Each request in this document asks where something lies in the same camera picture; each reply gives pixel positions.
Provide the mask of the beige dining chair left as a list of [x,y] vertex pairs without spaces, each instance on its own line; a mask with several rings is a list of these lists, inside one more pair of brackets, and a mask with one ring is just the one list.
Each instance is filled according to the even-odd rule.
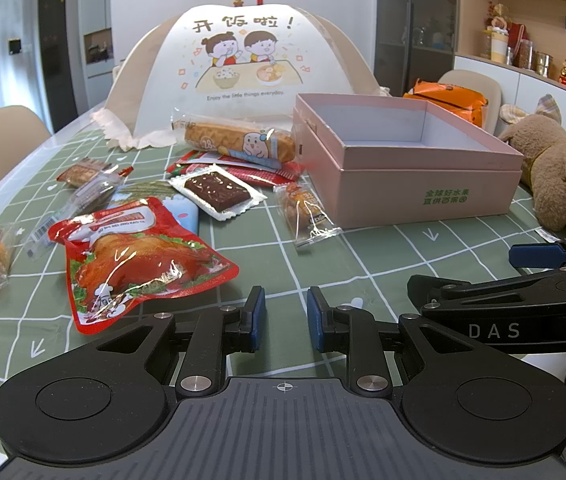
[[44,122],[27,107],[1,107],[0,181],[50,136]]

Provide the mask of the clear barcode snack packet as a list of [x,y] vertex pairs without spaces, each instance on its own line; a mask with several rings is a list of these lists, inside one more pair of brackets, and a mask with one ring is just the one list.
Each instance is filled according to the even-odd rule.
[[80,185],[59,209],[39,220],[25,241],[26,255],[31,259],[40,258],[54,242],[48,235],[48,230],[55,223],[103,208],[116,188],[132,171],[131,166],[121,170],[115,167],[112,170],[99,171],[91,180]]

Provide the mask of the brown cake clear packet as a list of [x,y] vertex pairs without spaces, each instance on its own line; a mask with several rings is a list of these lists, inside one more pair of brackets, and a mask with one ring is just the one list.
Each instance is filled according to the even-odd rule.
[[217,165],[172,177],[169,183],[203,212],[221,222],[266,200],[263,193]]

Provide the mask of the white mesh food cover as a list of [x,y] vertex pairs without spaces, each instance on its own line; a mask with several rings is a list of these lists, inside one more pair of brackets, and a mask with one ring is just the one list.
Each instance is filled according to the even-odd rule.
[[204,4],[138,40],[92,118],[112,148],[166,148],[180,115],[285,125],[299,93],[383,92],[352,40],[318,14]]

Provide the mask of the red snack packet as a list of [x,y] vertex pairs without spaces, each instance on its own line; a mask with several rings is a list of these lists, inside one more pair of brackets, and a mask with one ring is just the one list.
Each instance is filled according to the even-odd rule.
[[215,152],[194,150],[187,152],[171,164],[166,173],[170,177],[176,177],[181,174],[190,174],[196,169],[206,168],[211,165],[222,167],[232,176],[238,177],[247,183],[268,186],[269,188],[273,188],[275,185],[295,182],[304,172],[304,167],[296,162],[284,162],[281,168],[276,169]]

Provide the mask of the brown biscuit packet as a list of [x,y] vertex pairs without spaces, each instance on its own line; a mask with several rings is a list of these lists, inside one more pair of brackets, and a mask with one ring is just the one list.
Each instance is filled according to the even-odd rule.
[[73,188],[80,188],[81,185],[92,180],[101,171],[106,171],[110,168],[112,168],[112,164],[108,164],[108,162],[85,157],[64,170],[56,177],[56,180],[66,183]]

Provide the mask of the small nut snack packet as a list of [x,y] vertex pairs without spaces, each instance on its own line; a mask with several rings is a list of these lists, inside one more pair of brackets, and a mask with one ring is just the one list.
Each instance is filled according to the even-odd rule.
[[326,214],[318,196],[306,184],[290,182],[274,189],[280,211],[297,248],[327,240],[342,233]]

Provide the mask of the red roast chicken packet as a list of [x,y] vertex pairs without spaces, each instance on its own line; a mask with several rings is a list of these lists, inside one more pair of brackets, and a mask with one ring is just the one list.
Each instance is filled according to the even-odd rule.
[[65,248],[70,308],[83,335],[144,301],[197,295],[240,273],[156,197],[59,221],[48,237]]

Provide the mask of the beige dining chair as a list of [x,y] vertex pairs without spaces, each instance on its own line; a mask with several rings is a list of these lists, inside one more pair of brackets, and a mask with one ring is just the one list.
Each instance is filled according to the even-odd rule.
[[27,107],[1,107],[0,181],[50,136],[44,122]]
[[481,93],[488,101],[484,108],[484,130],[495,134],[496,125],[499,120],[502,102],[502,91],[500,85],[492,78],[471,70],[449,70],[443,74],[439,82],[442,84],[454,84]]

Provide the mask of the brown plush bear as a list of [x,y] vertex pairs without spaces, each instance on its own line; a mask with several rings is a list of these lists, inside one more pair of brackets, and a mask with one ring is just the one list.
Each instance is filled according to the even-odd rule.
[[500,118],[506,128],[499,139],[522,154],[522,184],[538,222],[550,231],[566,229],[566,130],[557,103],[546,94],[531,114],[505,104]]

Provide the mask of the beige dining chair right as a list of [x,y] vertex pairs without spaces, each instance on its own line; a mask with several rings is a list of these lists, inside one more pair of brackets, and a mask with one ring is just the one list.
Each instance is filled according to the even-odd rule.
[[454,84],[481,93],[488,101],[484,108],[484,130],[495,134],[496,125],[499,120],[502,102],[502,91],[500,85],[492,78],[471,70],[449,70],[443,74],[439,82],[442,84]]

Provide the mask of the orange bag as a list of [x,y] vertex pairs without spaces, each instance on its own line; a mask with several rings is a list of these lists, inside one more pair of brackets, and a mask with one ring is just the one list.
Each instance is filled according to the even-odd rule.
[[405,92],[403,96],[407,99],[432,102],[477,127],[484,125],[482,115],[488,101],[479,92],[454,86],[454,84],[417,79],[414,87],[409,92]]

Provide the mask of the green grid tablecloth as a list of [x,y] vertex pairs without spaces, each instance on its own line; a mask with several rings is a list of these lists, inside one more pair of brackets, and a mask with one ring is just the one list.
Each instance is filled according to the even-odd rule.
[[[85,156],[130,167],[131,181],[145,183],[164,176],[176,151],[112,151],[93,126],[56,136],[0,184],[0,224],[31,231],[59,209],[70,192],[58,174]],[[524,191],[515,193],[502,216],[354,229],[301,249],[274,198],[227,222],[201,216],[198,233],[234,261],[240,275],[181,300],[176,312],[189,318],[207,308],[239,304],[252,286],[262,286],[268,308],[263,347],[253,356],[233,356],[228,370],[273,376],[334,376],[345,370],[342,356],[323,356],[310,346],[304,300],[308,287],[321,287],[333,304],[352,304],[390,321],[411,310],[406,296],[411,275],[475,282],[509,278],[514,273],[507,261],[511,246],[545,239]],[[0,385],[26,367],[82,344],[71,318],[65,269],[59,246],[39,258],[16,249],[10,277],[0,290]]]

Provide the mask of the long bread stick packet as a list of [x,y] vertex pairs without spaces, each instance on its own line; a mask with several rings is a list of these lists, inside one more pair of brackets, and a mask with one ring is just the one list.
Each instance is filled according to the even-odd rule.
[[262,122],[209,117],[176,108],[172,129],[192,148],[216,152],[245,162],[281,169],[297,154],[296,139],[289,131]]

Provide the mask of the blue seaweed snack bag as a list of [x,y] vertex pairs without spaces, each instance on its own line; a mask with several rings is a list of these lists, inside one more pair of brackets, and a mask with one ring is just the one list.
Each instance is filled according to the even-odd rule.
[[114,208],[149,197],[160,200],[184,229],[194,234],[198,233],[198,207],[167,181],[135,182],[121,185],[112,194],[107,207]]

